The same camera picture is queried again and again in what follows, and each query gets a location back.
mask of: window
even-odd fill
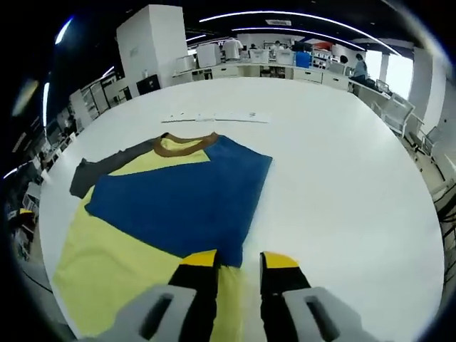
[[[381,63],[382,53],[380,51],[366,51],[366,65],[368,66],[368,75],[374,81],[380,78]]]
[[[386,70],[386,83],[390,90],[408,99],[412,86],[413,61],[409,58],[390,55]]]

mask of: ceiling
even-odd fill
[[[36,79],[40,83],[40,88],[23,117],[14,119],[18,130],[27,126],[26,123],[37,115],[41,116],[45,82],[51,84],[48,97],[49,122],[66,105],[73,91],[101,77],[111,66],[121,70],[115,30],[149,3],[182,6],[188,38],[203,33],[208,35],[206,39],[232,35],[231,30],[235,28],[267,26],[266,19],[291,20],[292,28],[324,33],[343,40],[365,38],[338,25],[283,14],[243,15],[199,22],[206,17],[235,11],[276,10],[322,16],[354,26],[378,38],[396,38],[418,43],[402,24],[404,20],[381,0],[278,0],[268,7],[265,7],[265,1],[237,0],[128,0],[113,4],[115,2],[117,1],[109,1],[109,6],[106,6],[104,1],[96,1],[95,5],[92,1],[90,6],[81,8],[79,3],[73,4],[71,1],[59,6],[39,1],[36,5],[27,5],[26,9],[18,8],[21,13],[19,23],[28,30],[25,38],[23,33],[20,38],[14,34],[7,37],[11,51],[15,51],[13,62],[17,65],[11,88],[18,89],[27,78]],[[73,20],[62,42],[55,46],[57,33],[70,17]],[[11,134],[16,134],[16,130],[12,130]]]

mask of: brown collar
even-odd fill
[[[190,139],[183,139],[183,138],[178,138],[175,137],[172,134],[165,133],[155,139],[154,141],[154,151],[158,155],[161,155],[162,157],[179,157],[183,155],[191,155],[194,152],[197,152],[199,150],[202,150],[203,148],[206,148],[212,144],[214,144],[219,135],[216,134],[216,132],[211,133],[210,135],[206,135],[205,137],[200,137],[200,138],[190,138]],[[172,141],[183,144],[183,143],[189,143],[191,141],[195,140],[201,140],[199,143],[196,145],[190,146],[189,148],[185,148],[184,150],[167,150],[162,146],[162,139],[171,139]]]

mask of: gray sleeve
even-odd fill
[[[154,140],[146,140],[138,145],[129,147],[125,151],[119,151],[99,162],[89,162],[86,159],[82,159],[74,173],[70,193],[73,196],[83,199],[101,176],[109,175],[140,155],[153,150]]]

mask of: round white table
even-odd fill
[[[181,122],[185,113],[265,113],[270,123]],[[52,282],[79,199],[70,183],[84,157],[97,161],[170,132],[211,132],[273,157],[244,243],[244,340],[265,341],[259,314],[259,253],[286,254],[312,286],[355,309],[381,340],[411,341],[433,319],[443,283],[440,227],[421,174],[400,141],[353,94],[269,78],[186,83],[130,100],[87,127],[49,171],[39,226]]]

